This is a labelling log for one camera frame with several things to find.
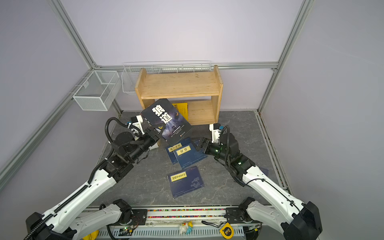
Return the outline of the dark wolf cover book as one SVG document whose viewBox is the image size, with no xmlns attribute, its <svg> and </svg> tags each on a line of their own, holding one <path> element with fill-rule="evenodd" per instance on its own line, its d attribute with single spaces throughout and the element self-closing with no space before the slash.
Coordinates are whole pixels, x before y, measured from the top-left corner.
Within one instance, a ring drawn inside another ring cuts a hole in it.
<svg viewBox="0 0 384 240">
<path fill-rule="evenodd" d="M 141 116 L 151 125 L 157 126 L 162 137 L 170 145 L 176 145 L 192 129 L 191 124 L 168 99 L 159 99 L 141 111 Z"/>
</svg>

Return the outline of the yellow cartoon cover book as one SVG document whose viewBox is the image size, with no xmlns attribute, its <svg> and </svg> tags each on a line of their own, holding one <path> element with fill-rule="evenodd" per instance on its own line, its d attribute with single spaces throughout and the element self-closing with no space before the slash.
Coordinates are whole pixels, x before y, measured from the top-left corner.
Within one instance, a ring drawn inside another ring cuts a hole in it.
<svg viewBox="0 0 384 240">
<path fill-rule="evenodd" d="M 172 103 L 172 105 L 187 121 L 189 120 L 188 103 Z"/>
</svg>

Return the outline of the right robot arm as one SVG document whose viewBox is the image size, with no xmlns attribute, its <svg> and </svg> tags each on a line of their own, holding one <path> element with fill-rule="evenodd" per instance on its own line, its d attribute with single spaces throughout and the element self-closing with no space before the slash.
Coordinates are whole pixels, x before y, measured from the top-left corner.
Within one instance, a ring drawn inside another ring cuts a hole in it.
<svg viewBox="0 0 384 240">
<path fill-rule="evenodd" d="M 240 152 L 229 126 L 211 124 L 212 138 L 201 138 L 198 148 L 213 156 L 242 187 L 258 192 L 271 206 L 248 197 L 239 208 L 246 221 L 259 221 L 286 240 L 316 240 L 323 231 L 318 207 L 297 199 L 274 183 L 250 158 Z"/>
</svg>

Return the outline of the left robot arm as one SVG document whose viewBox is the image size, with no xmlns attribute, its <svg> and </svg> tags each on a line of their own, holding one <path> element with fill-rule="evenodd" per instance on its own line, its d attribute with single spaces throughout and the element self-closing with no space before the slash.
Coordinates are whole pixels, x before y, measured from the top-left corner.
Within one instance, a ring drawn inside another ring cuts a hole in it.
<svg viewBox="0 0 384 240">
<path fill-rule="evenodd" d="M 109 118 L 105 134 L 111 151 L 92 170 L 90 177 L 70 196 L 56 206 L 31 214 L 27 220 L 27 240 L 80 240 L 100 228 L 122 222 L 130 223 L 132 208 L 124 200 L 79 218 L 97 197 L 117 184 L 129 173 L 136 160 L 162 137 L 166 124 L 150 126 L 141 131 L 133 124 L 124 124 L 116 117 Z"/>
</svg>

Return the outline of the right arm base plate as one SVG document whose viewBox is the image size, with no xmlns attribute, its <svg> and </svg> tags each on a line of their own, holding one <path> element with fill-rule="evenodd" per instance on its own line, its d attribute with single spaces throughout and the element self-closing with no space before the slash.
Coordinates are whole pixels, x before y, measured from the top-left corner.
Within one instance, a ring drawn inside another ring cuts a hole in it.
<svg viewBox="0 0 384 240">
<path fill-rule="evenodd" d="M 226 208 L 225 211 L 225 218 L 230 224 L 261 224 L 260 221 L 252 220 L 245 210 L 238 207 Z"/>
</svg>

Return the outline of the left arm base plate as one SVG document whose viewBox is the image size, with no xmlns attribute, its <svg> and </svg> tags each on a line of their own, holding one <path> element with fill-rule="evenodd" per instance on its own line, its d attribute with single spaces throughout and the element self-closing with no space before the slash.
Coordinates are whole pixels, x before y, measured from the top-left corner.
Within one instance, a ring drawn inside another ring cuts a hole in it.
<svg viewBox="0 0 384 240">
<path fill-rule="evenodd" d="M 147 209 L 133 209 L 130 212 L 122 213 L 119 220 L 110 226 L 143 226 L 146 223 L 147 214 Z"/>
</svg>

